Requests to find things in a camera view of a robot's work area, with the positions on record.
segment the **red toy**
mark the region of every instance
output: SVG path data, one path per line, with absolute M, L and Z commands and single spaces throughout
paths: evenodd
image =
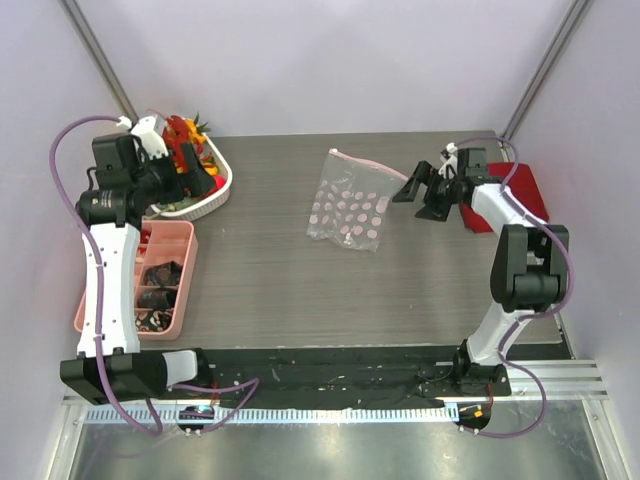
M 167 122 L 167 126 L 164 127 L 164 131 L 162 132 L 162 139 L 167 147 L 173 151 L 173 161 L 178 168 L 178 173 L 186 172 L 187 162 L 184 159 L 180 145 L 183 143 L 191 144 L 189 126 L 179 115 L 166 117 L 165 122 Z M 202 145 L 194 145 L 194 148 L 198 157 L 202 155 Z

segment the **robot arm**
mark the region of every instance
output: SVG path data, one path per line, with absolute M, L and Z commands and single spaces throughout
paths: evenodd
M 485 150 L 458 150 L 449 144 L 441 153 L 442 168 L 420 162 L 394 202 L 413 201 L 420 184 L 427 185 L 424 207 L 416 217 L 445 221 L 453 204 L 466 204 L 482 216 L 499 235 L 491 271 L 492 304 L 476 332 L 465 340 L 454 357 L 454 381 L 487 385 L 505 377 L 500 353 L 527 325 L 525 315 L 544 312 L 566 293 L 567 268 L 558 248 L 538 226 L 535 217 L 511 193 L 501 179 L 489 175 Z M 568 246 L 569 233 L 560 225 L 547 228 Z M 515 328 L 501 342 L 507 332 Z
M 121 124 L 130 126 L 131 122 L 123 119 Z M 91 245 L 83 237 L 87 263 L 84 325 L 77 358 L 61 362 L 60 377 L 94 404 L 107 402 L 96 368 L 95 313 L 99 303 L 105 365 L 121 401 L 157 397 L 167 386 L 179 382 L 211 383 L 200 349 L 140 351 L 133 278 L 142 216 L 151 204 L 200 196 L 213 186 L 190 143 L 180 145 L 188 171 L 177 172 L 172 152 L 155 124 L 155 117 L 146 117 L 129 132 L 93 140 L 98 189 L 83 192 L 76 204 L 101 251 L 103 264 L 96 265 Z M 97 293 L 98 268 L 104 273 L 102 302 Z

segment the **gray table surface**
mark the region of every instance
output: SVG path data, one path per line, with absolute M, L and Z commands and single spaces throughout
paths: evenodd
M 490 132 L 376 133 L 220 138 L 234 173 L 231 198 L 194 222 L 200 249 L 182 335 L 146 348 L 459 344 L 490 304 L 492 234 L 414 218 L 393 204 L 376 253 L 306 235 L 329 148 L 409 176 L 438 163 L 450 141 Z M 502 161 L 487 142 L 489 161 Z M 519 342 L 557 342 L 553 320 Z

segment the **plastic bag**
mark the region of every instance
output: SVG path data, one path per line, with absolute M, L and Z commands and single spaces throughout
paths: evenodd
M 380 163 L 331 149 L 322 168 L 307 235 L 375 252 L 391 199 L 407 177 Z

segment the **metal pole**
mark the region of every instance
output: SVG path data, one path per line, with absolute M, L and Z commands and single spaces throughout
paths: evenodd
M 78 2 L 76 0 L 58 0 L 63 10 L 67 14 L 69 21 L 73 24 L 73 28 L 80 37 L 80 40 L 84 44 L 89 56 L 93 60 L 96 68 L 100 72 L 102 79 L 107 85 L 107 88 L 113 95 L 113 98 L 118 103 L 120 110 L 127 117 L 129 117 L 134 123 L 138 121 L 138 115 L 136 114 L 133 104 L 129 100 L 127 93 L 124 91 L 120 80 L 116 72 L 113 70 L 109 59 L 105 55 L 100 42 L 96 38 L 89 22 L 85 18 Z
M 515 112 L 513 112 L 513 115 L 502 134 L 503 137 L 511 140 L 515 136 L 516 131 L 522 124 L 533 100 L 538 95 L 542 85 L 551 73 L 553 66 L 560 58 L 560 54 L 564 50 L 564 47 L 567 45 L 569 39 L 580 24 L 580 21 L 584 18 L 584 15 L 587 13 L 592 2 L 593 0 L 574 0 L 569 7 L 569 11 L 562 20 L 560 28 L 558 28 L 558 31 L 554 35 L 551 45 L 549 45 L 544 57 L 542 57 L 542 62 L 540 62 L 538 70 L 529 82 L 518 107 Z

